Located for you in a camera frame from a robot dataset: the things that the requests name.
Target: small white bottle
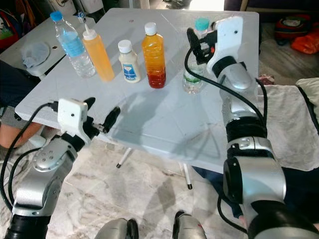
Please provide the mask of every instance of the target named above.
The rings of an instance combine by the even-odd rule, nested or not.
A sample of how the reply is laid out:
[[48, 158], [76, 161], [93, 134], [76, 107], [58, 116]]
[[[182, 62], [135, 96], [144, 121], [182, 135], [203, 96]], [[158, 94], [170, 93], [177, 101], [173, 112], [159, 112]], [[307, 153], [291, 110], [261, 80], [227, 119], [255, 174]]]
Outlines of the small white bottle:
[[122, 40], [118, 44], [120, 50], [119, 61], [124, 71], [124, 79], [129, 83], [136, 83], [141, 80], [141, 74], [138, 65], [138, 56], [132, 50], [132, 44], [129, 40]]

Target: floor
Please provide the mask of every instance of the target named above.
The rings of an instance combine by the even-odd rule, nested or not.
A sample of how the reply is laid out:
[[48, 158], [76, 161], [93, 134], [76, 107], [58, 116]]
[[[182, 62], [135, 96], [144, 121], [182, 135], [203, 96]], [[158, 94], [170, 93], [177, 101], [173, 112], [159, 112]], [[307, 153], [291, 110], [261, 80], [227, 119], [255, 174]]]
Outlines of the floor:
[[[223, 0], [214, 3], [215, 10], [222, 10]], [[151, 0], [151, 8], [165, 7], [166, 3], [161, 0]], [[288, 45], [278, 46], [273, 40], [274, 25], [266, 23], [262, 28], [260, 74], [274, 76], [275, 83], [280, 85], [294, 85], [298, 79], [319, 75], [318, 54], [305, 55]], [[104, 223], [116, 218], [135, 218], [140, 238], [168, 239], [172, 235], [174, 215], [181, 209], [202, 223], [208, 239], [247, 238], [222, 221], [216, 209], [215, 190], [193, 169], [190, 168], [193, 189], [188, 190], [177, 162], [134, 151], [117, 169], [125, 148], [106, 146], [104, 142], [93, 140], [89, 147], [80, 151], [64, 181], [49, 225], [48, 239], [93, 239]], [[33, 146], [25, 144], [14, 158], [29, 148]], [[24, 174], [16, 177], [16, 183]], [[3, 238], [11, 214], [2, 199], [0, 209], [0, 237]], [[222, 209], [228, 218], [240, 223], [232, 217], [227, 205], [222, 204]]]

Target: bottle label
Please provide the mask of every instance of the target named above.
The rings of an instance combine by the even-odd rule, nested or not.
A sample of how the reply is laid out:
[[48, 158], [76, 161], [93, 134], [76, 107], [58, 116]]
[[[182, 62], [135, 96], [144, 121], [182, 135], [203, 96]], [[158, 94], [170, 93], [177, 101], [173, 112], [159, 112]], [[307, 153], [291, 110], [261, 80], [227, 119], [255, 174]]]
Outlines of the bottle label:
[[124, 76], [128, 81], [136, 80], [136, 72], [132, 64], [123, 64]]
[[61, 45], [66, 54], [76, 57], [84, 52], [84, 45], [75, 32], [66, 32], [61, 40]]

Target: red liquid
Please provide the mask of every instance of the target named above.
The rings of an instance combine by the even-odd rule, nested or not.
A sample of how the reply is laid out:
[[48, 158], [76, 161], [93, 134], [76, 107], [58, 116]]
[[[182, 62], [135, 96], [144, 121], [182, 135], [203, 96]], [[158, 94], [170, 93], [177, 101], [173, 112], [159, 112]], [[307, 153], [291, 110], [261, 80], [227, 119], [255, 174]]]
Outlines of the red liquid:
[[149, 84], [152, 88], [160, 89], [163, 88], [166, 81], [166, 71], [164, 69], [164, 72], [161, 74], [148, 74], [149, 78]]

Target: teal bottle cap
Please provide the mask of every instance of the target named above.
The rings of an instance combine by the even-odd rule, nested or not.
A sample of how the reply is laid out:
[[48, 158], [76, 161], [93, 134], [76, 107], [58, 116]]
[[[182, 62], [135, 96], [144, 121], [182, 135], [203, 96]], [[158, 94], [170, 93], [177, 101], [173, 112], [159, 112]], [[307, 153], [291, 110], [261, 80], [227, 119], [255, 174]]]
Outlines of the teal bottle cap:
[[204, 31], [209, 27], [209, 20], [208, 18], [198, 18], [195, 21], [195, 29], [197, 31]]

